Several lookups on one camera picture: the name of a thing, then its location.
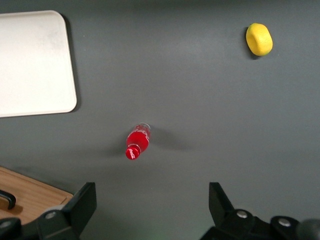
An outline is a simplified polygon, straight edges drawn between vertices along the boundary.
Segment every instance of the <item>gray table surface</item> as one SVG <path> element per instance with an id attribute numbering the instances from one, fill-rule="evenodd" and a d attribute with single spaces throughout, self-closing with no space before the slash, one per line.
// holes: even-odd
<path id="1" fill-rule="evenodd" d="M 197 240 L 209 182 L 264 221 L 320 217 L 320 1 L 194 2 L 0 1 L 67 20 L 77 107 L 0 118 L 0 165 L 72 193 L 96 182 L 83 240 Z M 254 22 L 274 42 L 258 59 Z M 130 161 L 139 122 L 151 142 Z"/>

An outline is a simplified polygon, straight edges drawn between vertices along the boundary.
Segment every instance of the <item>plastic bottle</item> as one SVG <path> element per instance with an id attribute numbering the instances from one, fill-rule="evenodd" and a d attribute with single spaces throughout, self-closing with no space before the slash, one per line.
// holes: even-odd
<path id="1" fill-rule="evenodd" d="M 126 139 L 125 155 L 130 160 L 135 160 L 145 151 L 149 145 L 150 126 L 146 123 L 139 123 Z"/>

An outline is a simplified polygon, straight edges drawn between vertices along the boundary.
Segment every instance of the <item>white tray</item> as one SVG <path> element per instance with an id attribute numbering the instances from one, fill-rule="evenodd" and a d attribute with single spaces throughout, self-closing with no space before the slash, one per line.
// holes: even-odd
<path id="1" fill-rule="evenodd" d="M 63 17 L 0 14 L 0 117 L 67 113 L 76 104 Z"/>

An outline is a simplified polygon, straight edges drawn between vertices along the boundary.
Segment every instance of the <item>wooden board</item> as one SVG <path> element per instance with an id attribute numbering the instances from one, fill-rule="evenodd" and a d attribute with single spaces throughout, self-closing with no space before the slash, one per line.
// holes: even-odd
<path id="1" fill-rule="evenodd" d="M 0 219 L 20 218 L 27 224 L 39 217 L 46 209 L 66 204 L 72 194 L 30 177 L 0 167 L 0 190 L 13 194 L 15 207 L 8 210 L 8 201 L 0 197 Z"/>

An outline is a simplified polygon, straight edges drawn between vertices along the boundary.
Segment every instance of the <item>bottle cap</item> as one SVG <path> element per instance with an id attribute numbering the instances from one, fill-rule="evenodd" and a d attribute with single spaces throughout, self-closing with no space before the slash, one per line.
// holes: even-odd
<path id="1" fill-rule="evenodd" d="M 140 155 L 140 147 L 137 145 L 130 145 L 125 151 L 125 155 L 130 160 L 135 160 Z"/>

